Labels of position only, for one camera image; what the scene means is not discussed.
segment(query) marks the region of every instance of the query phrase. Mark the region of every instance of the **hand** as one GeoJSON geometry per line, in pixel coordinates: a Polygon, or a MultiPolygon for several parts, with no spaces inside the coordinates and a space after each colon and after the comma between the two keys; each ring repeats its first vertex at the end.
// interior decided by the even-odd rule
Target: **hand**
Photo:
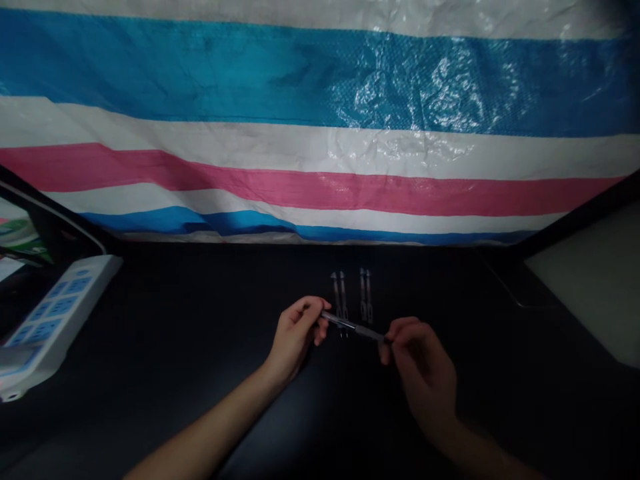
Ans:
{"type": "Polygon", "coordinates": [[[413,417],[427,438],[437,443],[457,427],[456,374],[453,362],[433,329],[416,317],[391,322],[380,360],[388,365],[393,352],[413,417]]]}
{"type": "Polygon", "coordinates": [[[329,322],[320,318],[320,313],[330,308],[331,304],[320,297],[303,297],[282,312],[264,364],[276,382],[286,385],[293,380],[311,340],[318,346],[327,338],[329,322]],[[316,321],[319,326],[312,328],[316,321]]]}

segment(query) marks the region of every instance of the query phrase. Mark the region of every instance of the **white power strip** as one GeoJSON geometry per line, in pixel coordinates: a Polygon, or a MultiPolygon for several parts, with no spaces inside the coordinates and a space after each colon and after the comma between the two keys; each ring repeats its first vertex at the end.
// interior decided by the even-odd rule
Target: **white power strip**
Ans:
{"type": "Polygon", "coordinates": [[[0,347],[0,398],[18,400],[60,367],[122,259],[100,255],[71,264],[0,347]]]}

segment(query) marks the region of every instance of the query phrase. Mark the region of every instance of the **striped tarp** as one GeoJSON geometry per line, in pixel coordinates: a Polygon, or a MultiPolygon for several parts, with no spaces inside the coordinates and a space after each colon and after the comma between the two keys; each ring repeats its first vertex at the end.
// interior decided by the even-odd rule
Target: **striped tarp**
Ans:
{"type": "Polygon", "coordinates": [[[516,243],[640,167],[600,1],[0,5],[0,163],[124,236],[516,243]]]}

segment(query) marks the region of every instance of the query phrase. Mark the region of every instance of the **forearm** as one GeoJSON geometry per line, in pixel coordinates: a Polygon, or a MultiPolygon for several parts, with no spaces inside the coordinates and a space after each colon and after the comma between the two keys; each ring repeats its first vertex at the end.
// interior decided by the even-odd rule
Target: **forearm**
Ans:
{"type": "Polygon", "coordinates": [[[282,388],[260,367],[214,408],[138,464],[126,480],[209,478],[282,388]]]}
{"type": "Polygon", "coordinates": [[[462,423],[452,423],[434,441],[435,446],[463,472],[474,479],[541,480],[543,477],[496,443],[482,438],[462,423]]]}

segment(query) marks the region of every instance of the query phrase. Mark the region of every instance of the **black table surface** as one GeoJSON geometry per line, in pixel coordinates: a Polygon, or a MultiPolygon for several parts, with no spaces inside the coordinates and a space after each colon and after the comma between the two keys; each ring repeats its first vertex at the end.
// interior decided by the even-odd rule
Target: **black table surface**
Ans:
{"type": "MultiPolygon", "coordinates": [[[[0,405],[3,478],[121,477],[261,364],[284,308],[333,301],[332,272],[357,319],[360,267],[376,330],[416,315],[440,336],[472,428],[550,478],[638,474],[638,372],[552,297],[518,306],[474,249],[136,243],[60,370],[0,405]]],[[[459,477],[376,345],[330,328],[219,477],[352,474],[459,477]]]]}

